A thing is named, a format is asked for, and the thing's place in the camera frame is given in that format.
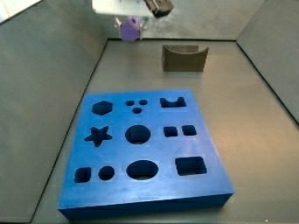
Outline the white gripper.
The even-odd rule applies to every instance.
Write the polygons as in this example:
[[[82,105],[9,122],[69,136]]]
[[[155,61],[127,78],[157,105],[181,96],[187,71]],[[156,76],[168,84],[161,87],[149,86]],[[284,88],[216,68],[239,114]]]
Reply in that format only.
[[[140,40],[143,39],[148,17],[153,15],[147,8],[144,0],[92,0],[92,9],[97,14],[141,17],[139,24],[139,38]],[[115,27],[121,26],[119,17],[115,17],[115,23]]]

